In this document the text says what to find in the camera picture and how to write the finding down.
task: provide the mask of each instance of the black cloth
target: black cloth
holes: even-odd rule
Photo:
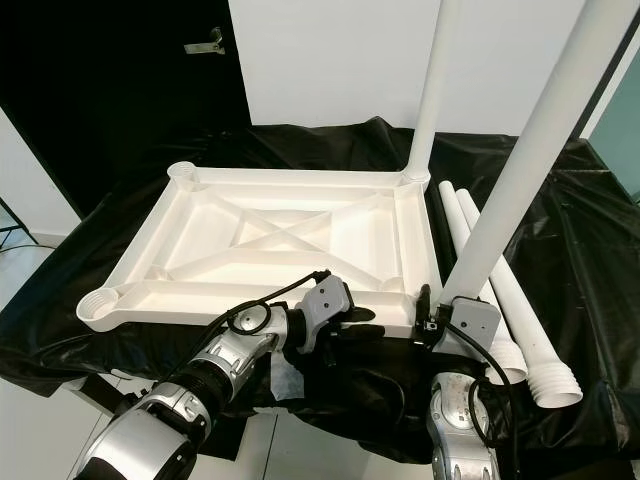
[[[158,145],[0,313],[0,375],[48,396],[62,382],[113,368],[159,379],[190,349],[200,327],[124,324],[95,333],[75,315],[80,298],[106,280],[144,221],[167,184],[170,164],[188,160],[203,167],[400,170],[411,137],[411,130],[374,118],[345,127],[191,131]],[[482,207],[515,140],[503,135],[436,136],[425,198],[443,280],[455,254],[437,183],[446,179],[456,188],[468,188]],[[548,478],[605,457],[637,457],[640,210],[588,143],[566,145],[505,256],[585,394],[575,406],[543,410],[533,403],[526,384],[517,386],[525,478]],[[305,401],[280,405],[403,462],[430,462],[424,415],[433,374],[478,369],[473,362],[427,357],[393,339],[344,342],[334,354],[337,368],[317,368],[311,362]],[[268,358],[260,365],[261,373],[229,406],[228,415],[248,415],[253,405],[275,405]],[[487,403],[496,409],[491,399]]]

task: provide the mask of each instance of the white pipe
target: white pipe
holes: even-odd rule
[[[456,250],[456,254],[460,255],[464,248],[464,244],[469,238],[469,225],[464,218],[462,208],[458,203],[456,192],[453,189],[451,182],[442,182],[439,185],[440,197],[442,198],[442,204],[444,205],[444,212],[447,217],[447,223],[449,224],[449,231],[451,231],[451,238],[453,239],[453,246]],[[500,316],[500,306],[496,299],[491,284],[487,280],[480,290],[480,300],[490,303],[498,309]],[[507,375],[509,382],[520,383],[527,378],[527,365],[525,364],[522,352],[518,345],[511,339],[507,325],[504,323],[504,319],[500,318],[498,328],[496,330],[493,343],[489,349],[491,356],[498,362],[504,373]],[[498,372],[492,367],[488,366],[486,375],[489,381],[494,385],[502,385],[502,380],[498,375]]]
[[[587,0],[439,302],[476,297],[513,235],[637,9],[636,0]]]
[[[458,190],[457,196],[469,227],[474,228],[480,217],[476,204],[467,190]],[[560,408],[582,400],[582,390],[573,372],[558,358],[540,320],[502,255],[491,272],[491,283],[529,367],[527,381],[536,404],[542,408]]]
[[[429,172],[429,157],[436,133],[436,120],[444,90],[449,52],[456,38],[460,0],[442,0],[433,34],[429,64],[424,78],[418,121],[413,133],[409,161],[404,175],[411,181],[425,181]]]

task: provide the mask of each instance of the white pole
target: white pole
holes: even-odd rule
[[[404,175],[410,181],[425,181],[429,172],[429,157],[436,133],[436,120],[442,103],[449,52],[455,40],[460,0],[441,0],[436,29],[433,34],[429,64],[422,88],[418,121],[413,134],[409,162]]]
[[[469,227],[474,228],[480,217],[476,204],[467,190],[458,190],[457,196]],[[560,408],[579,402],[582,399],[580,385],[571,369],[558,358],[502,255],[491,272],[491,283],[529,367],[527,382],[536,404],[542,408]]]
[[[442,204],[444,205],[444,212],[447,217],[447,223],[449,224],[449,230],[451,231],[453,246],[456,254],[460,255],[467,238],[469,238],[469,225],[467,225],[467,221],[464,218],[462,208],[458,203],[458,198],[456,197],[456,192],[451,182],[442,182],[439,185],[439,190]],[[482,290],[480,290],[480,300],[489,302],[500,311],[498,300],[488,280],[483,285]],[[511,339],[511,335],[503,318],[500,318],[500,323],[498,324],[498,329],[496,330],[489,353],[502,367],[509,382],[520,383],[527,378],[527,365],[525,364],[524,358],[522,358],[522,352],[518,345]],[[487,367],[486,375],[494,385],[502,385],[502,380],[493,367]]]
[[[542,185],[637,9],[636,0],[587,0],[522,135],[442,290],[476,297]]]

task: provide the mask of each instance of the white wall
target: white wall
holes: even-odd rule
[[[0,197],[40,243],[56,246],[80,219],[0,109]]]
[[[519,134],[584,0],[463,0],[439,131]],[[413,127],[437,0],[231,0],[254,124]]]

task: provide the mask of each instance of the white floor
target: white floor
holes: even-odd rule
[[[3,248],[32,243],[13,232]],[[0,253],[0,309],[38,268],[50,250]],[[123,391],[150,382],[109,376]],[[77,462],[109,419],[72,393],[39,397],[0,379],[0,476],[11,480],[72,479]],[[286,413],[249,419],[235,462],[200,456],[191,480],[403,480],[432,479],[430,466],[403,465],[362,450]]]

